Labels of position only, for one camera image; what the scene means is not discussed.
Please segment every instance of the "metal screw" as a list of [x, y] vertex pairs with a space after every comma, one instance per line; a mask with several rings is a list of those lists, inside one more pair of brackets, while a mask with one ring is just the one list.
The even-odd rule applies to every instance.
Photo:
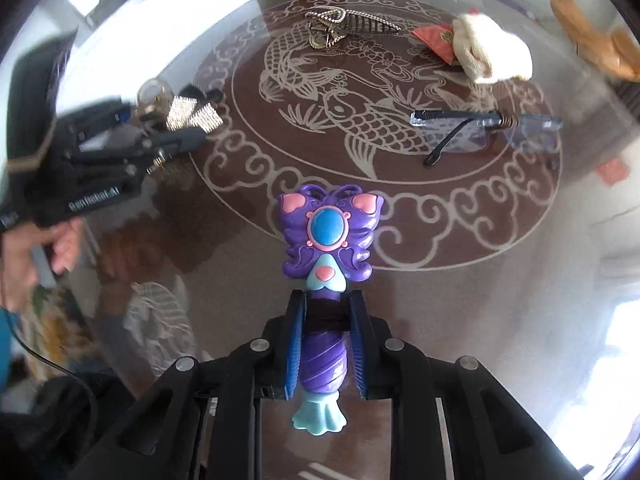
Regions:
[[264, 352], [269, 349], [269, 342], [266, 339], [254, 339], [250, 344], [251, 350], [254, 352]]
[[476, 370], [478, 368], [478, 360], [471, 355], [465, 355], [460, 358], [460, 366], [467, 370]]
[[191, 370], [195, 361], [192, 357], [181, 357], [175, 362], [175, 368], [179, 372], [186, 372], [187, 370]]
[[392, 352], [398, 352], [404, 348], [404, 341], [391, 337], [385, 341], [385, 347]]

